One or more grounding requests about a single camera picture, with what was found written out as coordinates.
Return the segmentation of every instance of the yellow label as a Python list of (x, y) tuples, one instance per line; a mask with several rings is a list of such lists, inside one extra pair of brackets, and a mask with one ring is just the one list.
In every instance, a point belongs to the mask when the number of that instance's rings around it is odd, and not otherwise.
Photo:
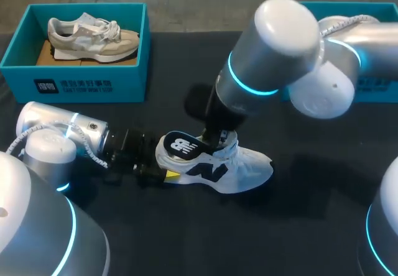
[(180, 174), (177, 173), (177, 172), (172, 172), (172, 171), (168, 170), (167, 173), (166, 173), (166, 178), (177, 177), (177, 176), (179, 176), (179, 175), (180, 175)]

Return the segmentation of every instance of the black n logo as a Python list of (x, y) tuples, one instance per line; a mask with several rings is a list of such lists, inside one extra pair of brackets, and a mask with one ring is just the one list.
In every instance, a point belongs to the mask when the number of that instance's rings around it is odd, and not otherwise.
[(221, 164), (213, 172), (213, 164), (210, 163), (199, 163), (192, 167), (186, 174), (187, 175), (201, 175), (202, 178), (212, 182), (218, 182), (218, 180), (228, 171), (225, 164)]

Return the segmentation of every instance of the box logo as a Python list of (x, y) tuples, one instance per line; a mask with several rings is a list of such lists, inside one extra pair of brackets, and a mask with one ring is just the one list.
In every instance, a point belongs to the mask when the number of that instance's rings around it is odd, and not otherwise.
[(53, 79), (34, 79), (40, 94), (58, 94), (58, 88)]

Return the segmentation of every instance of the white coiled cable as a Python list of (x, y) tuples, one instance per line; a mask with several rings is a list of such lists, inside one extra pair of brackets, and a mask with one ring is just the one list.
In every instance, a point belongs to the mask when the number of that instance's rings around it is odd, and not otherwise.
[(379, 22), (376, 18), (369, 16), (369, 15), (358, 15), (358, 16), (353, 16), (350, 18), (347, 18), (343, 21), (339, 21), (335, 24), (333, 24), (331, 27), (323, 30), (321, 32), (322, 37), (327, 37), (328, 35), (338, 32), (339, 30), (345, 29), (346, 27), (349, 27), (353, 24), (359, 23), (359, 22)]
[(101, 165), (104, 168), (108, 168), (108, 163), (106, 163), (105, 161), (99, 159), (94, 153), (93, 150), (91, 149), (90, 145), (88, 144), (87, 138), (86, 138), (86, 134), (83, 132), (83, 130), (77, 126), (76, 124), (72, 123), (72, 122), (68, 122), (68, 121), (53, 121), (53, 122), (49, 122), (46, 124), (39, 124), (36, 126), (33, 126), (31, 128), (29, 128), (28, 130), (26, 130), (25, 132), (21, 133), (13, 142), (12, 144), (9, 146), (9, 148), (6, 151), (6, 154), (11, 155), (12, 151), (17, 147), (18, 144), (20, 144), (27, 136), (29, 136), (30, 134), (32, 134), (35, 131), (41, 130), (41, 129), (53, 129), (56, 130), (60, 133), (61, 130), (58, 129), (56, 127), (56, 125), (66, 125), (66, 126), (71, 126), (74, 131), (81, 137), (82, 141), (83, 141), (83, 145), (85, 147), (85, 150), (88, 154), (88, 156), (97, 164)]

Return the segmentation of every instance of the shoe sole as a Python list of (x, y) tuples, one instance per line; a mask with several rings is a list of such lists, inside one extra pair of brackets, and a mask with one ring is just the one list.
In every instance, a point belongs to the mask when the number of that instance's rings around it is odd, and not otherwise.
[(165, 183), (171, 183), (171, 184), (177, 184), (177, 185), (189, 185), (189, 184), (204, 184), (212, 187), (214, 190), (216, 190), (219, 193), (222, 194), (235, 194), (235, 193), (240, 193), (240, 192), (245, 192), (248, 190), (252, 190), (254, 188), (257, 188), (258, 186), (261, 186), (264, 184), (266, 181), (270, 179), (270, 177), (274, 174), (274, 170), (271, 169), (271, 173), (269, 176), (261, 183), (256, 186), (253, 186), (252, 188), (242, 188), (242, 190), (228, 190), (226, 187), (220, 186), (217, 183), (214, 183), (212, 181), (209, 181), (205, 178), (199, 177), (199, 176), (192, 176), (192, 175), (187, 175), (187, 174), (180, 174), (178, 177), (170, 177), (168, 180), (167, 178), (165, 179)]
[(100, 54), (92, 54), (91, 52), (87, 51), (55, 49), (54, 58), (56, 60), (80, 60), (82, 58), (90, 58), (100, 63), (111, 63), (121, 60), (125, 57), (128, 57), (130, 54), (133, 54), (136, 50), (137, 48), (118, 55), (100, 55)]

